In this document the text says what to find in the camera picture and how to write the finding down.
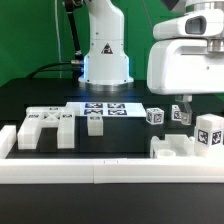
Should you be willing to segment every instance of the cable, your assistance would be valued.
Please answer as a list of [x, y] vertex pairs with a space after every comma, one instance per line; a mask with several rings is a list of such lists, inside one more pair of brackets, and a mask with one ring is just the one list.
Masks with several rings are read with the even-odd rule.
[[26, 76], [27, 79], [32, 79], [38, 72], [46, 69], [46, 68], [52, 68], [55, 66], [60, 66], [60, 65], [71, 65], [70, 61], [66, 61], [66, 62], [57, 62], [57, 63], [52, 63], [52, 64], [48, 64], [48, 65], [44, 65], [40, 68], [38, 68], [37, 70], [35, 70], [34, 72], [30, 73], [29, 75]]
[[149, 12], [148, 12], [148, 9], [146, 7], [145, 1], [144, 0], [141, 0], [141, 2], [142, 2], [142, 5], [143, 5], [143, 8], [145, 10], [145, 14], [146, 14], [146, 17], [147, 17], [149, 26], [150, 26], [151, 30], [153, 30], [152, 20], [151, 20], [151, 18], [149, 16]]
[[54, 11], [55, 11], [55, 27], [56, 27], [56, 34], [57, 34], [57, 44], [58, 44], [58, 59], [59, 62], [62, 61], [61, 59], [61, 38], [60, 38], [60, 30], [59, 30], [59, 22], [58, 22], [58, 0], [54, 1]]

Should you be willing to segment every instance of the white block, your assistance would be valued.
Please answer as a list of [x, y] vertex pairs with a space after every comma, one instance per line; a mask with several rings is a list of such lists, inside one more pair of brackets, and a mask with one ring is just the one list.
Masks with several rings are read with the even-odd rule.
[[0, 132], [0, 159], [5, 159], [16, 142], [16, 126], [6, 125]]
[[224, 151], [223, 130], [207, 131], [195, 128], [194, 150], [198, 156], [205, 157]]
[[103, 118], [99, 114], [88, 114], [87, 128], [89, 136], [103, 136]]
[[59, 149], [75, 148], [75, 113], [71, 110], [61, 112], [57, 144]]
[[164, 111], [160, 108], [146, 109], [146, 121], [152, 125], [164, 123]]
[[222, 130], [224, 129], [224, 118], [213, 114], [198, 116], [196, 128], [208, 132]]
[[178, 105], [172, 105], [171, 120], [181, 121], [181, 111]]
[[43, 118], [44, 113], [29, 113], [26, 116], [18, 132], [18, 149], [36, 149]]

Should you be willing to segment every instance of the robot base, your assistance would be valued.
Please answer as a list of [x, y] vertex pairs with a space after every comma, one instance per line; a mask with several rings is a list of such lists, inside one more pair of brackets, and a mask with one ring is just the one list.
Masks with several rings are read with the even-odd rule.
[[125, 89], [131, 89], [134, 85], [134, 80], [130, 78], [124, 83], [119, 84], [95, 84], [90, 83], [88, 80], [82, 79], [82, 77], [79, 78], [79, 87], [84, 89], [90, 89], [94, 91], [108, 91], [108, 92], [115, 92], [115, 91], [121, 91]]

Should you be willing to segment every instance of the white plastic part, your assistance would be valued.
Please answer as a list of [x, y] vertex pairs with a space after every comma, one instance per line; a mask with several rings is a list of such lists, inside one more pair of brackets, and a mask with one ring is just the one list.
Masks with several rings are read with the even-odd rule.
[[146, 121], [152, 125], [164, 123], [164, 111], [160, 108], [146, 109]]
[[[186, 33], [186, 23], [190, 19], [203, 17], [206, 19], [206, 29], [203, 34], [188, 34]], [[157, 40], [171, 38], [205, 38], [219, 35], [224, 28], [224, 14], [220, 9], [200, 10], [183, 17], [168, 20], [155, 25], [153, 35]]]
[[103, 119], [100, 114], [89, 114], [87, 116], [87, 128], [89, 136], [103, 136]]
[[190, 140], [186, 135], [165, 135], [165, 140], [159, 140], [153, 137], [151, 141], [150, 157], [161, 158], [162, 152], [167, 152], [163, 153], [163, 155], [170, 155], [162, 156], [164, 159], [176, 156], [178, 158], [194, 156], [194, 141]]
[[0, 131], [0, 159], [5, 159], [16, 142], [16, 126], [5, 125]]
[[42, 129], [42, 119], [44, 119], [44, 113], [27, 114], [18, 132], [18, 149], [36, 149]]
[[62, 112], [60, 116], [57, 145], [59, 149], [75, 148], [75, 113]]
[[29, 107], [18, 133], [18, 148], [36, 149], [42, 128], [58, 128], [58, 148], [75, 147], [75, 112], [65, 107]]
[[177, 39], [151, 49], [147, 84], [157, 94], [224, 92], [224, 54], [207, 53], [207, 41]]
[[85, 1], [90, 19], [90, 51], [80, 83], [116, 86], [132, 83], [124, 53], [124, 15], [111, 0]]

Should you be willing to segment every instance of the black cable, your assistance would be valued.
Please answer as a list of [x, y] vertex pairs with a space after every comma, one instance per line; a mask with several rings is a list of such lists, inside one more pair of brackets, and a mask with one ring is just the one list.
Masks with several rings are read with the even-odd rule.
[[68, 19], [69, 19], [69, 23], [70, 23], [70, 28], [71, 28], [71, 32], [72, 32], [72, 39], [73, 39], [75, 50], [76, 50], [76, 52], [77, 51], [80, 52], [81, 48], [80, 48], [80, 44], [79, 44], [78, 32], [77, 32], [77, 28], [76, 28], [73, 13], [68, 13]]
[[81, 8], [82, 1], [64, 0], [65, 10], [68, 15], [69, 25], [72, 33], [73, 45], [75, 48], [75, 59], [83, 60], [83, 54], [79, 44], [78, 32], [75, 24], [74, 10]]
[[66, 62], [57, 62], [57, 63], [52, 63], [52, 64], [48, 64], [48, 65], [44, 65], [40, 68], [38, 68], [37, 70], [35, 70], [34, 72], [30, 73], [29, 75], [26, 76], [27, 79], [32, 79], [38, 72], [46, 69], [46, 68], [52, 68], [55, 66], [60, 66], [60, 65], [71, 65], [70, 61], [66, 61]]

